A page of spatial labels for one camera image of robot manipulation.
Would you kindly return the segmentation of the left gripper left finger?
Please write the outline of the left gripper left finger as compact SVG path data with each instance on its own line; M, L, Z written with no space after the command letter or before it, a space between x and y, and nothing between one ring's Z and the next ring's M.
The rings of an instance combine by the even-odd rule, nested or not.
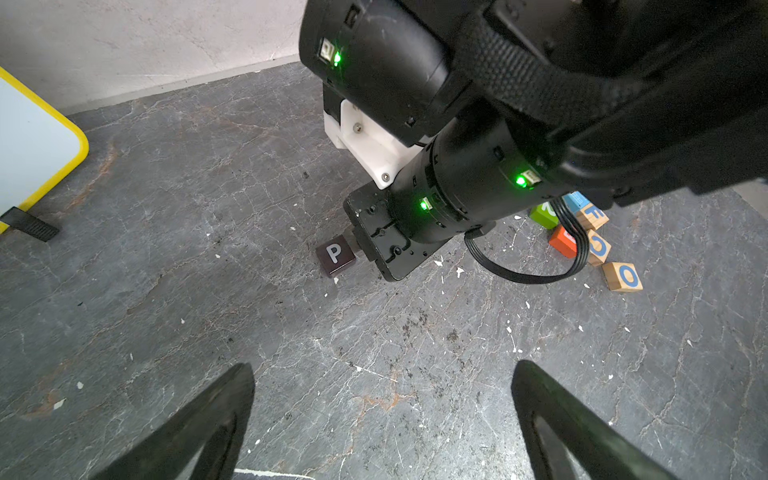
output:
M233 365L159 429L96 479L175 479L191 461L192 479L230 479L254 402L252 366Z

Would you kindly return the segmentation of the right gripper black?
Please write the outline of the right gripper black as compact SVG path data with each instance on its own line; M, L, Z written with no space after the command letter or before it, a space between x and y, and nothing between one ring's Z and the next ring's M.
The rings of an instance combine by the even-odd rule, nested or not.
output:
M449 240L495 221L492 189L416 181L380 190L366 184L348 195L344 210L353 229L343 237L390 282L405 279Z

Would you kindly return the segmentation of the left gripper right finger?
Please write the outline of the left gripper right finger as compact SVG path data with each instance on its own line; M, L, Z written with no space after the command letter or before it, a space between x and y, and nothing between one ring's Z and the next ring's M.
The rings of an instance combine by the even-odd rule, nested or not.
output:
M574 479L572 459L592 479L673 479L530 360L517 363L511 384L534 477Z

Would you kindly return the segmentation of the dark P letter block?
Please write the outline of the dark P letter block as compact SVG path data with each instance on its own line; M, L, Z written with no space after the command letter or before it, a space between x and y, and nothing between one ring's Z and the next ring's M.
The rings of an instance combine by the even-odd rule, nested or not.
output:
M356 255L344 235L338 235L315 248L323 272L333 278L356 262Z

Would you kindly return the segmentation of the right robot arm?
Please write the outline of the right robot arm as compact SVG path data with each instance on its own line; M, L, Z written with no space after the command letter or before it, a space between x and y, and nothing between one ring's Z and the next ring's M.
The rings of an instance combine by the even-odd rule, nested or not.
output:
M599 208L767 176L763 1L310 1L301 63L370 182L354 236L399 281L462 236L548 203L589 258L569 193Z

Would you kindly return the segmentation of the wooden O letter block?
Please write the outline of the wooden O letter block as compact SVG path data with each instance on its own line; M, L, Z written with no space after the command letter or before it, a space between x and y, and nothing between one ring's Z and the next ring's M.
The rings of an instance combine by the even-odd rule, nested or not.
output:
M632 263L607 262L601 267L606 284L614 292L642 291L643 285Z

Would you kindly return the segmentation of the green right letter block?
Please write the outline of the green right letter block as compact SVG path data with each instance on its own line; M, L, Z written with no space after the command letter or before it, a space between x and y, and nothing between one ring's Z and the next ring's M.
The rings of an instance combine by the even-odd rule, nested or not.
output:
M557 217L554 209L549 202L544 202L534 207L529 214L529 217L547 230L556 228L560 221Z

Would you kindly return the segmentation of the red right letter block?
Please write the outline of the red right letter block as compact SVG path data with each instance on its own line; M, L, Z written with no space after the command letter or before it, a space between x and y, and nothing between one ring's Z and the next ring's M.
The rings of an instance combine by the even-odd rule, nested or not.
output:
M567 259L575 259L578 254L578 246L575 239L562 225L558 225L553 230L548 243Z

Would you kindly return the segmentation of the wooden F letter block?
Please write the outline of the wooden F letter block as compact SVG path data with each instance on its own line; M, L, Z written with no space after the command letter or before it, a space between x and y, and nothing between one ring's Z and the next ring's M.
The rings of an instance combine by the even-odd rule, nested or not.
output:
M575 216L585 230L597 231L609 221L607 214L592 203L578 210Z

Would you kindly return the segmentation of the wooden O block middle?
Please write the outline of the wooden O block middle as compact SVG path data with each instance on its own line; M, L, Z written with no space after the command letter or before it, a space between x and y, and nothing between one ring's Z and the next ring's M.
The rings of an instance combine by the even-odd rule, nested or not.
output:
M593 229L588 230L587 234L589 239L587 261L591 266L598 267L606 262L612 245Z

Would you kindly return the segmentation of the whiteboard with yellow frame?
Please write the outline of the whiteboard with yellow frame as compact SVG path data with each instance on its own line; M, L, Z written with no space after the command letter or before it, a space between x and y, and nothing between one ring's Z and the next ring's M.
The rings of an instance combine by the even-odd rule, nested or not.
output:
M83 131L40 96L1 71L1 230L47 242L59 229L29 209L89 153Z

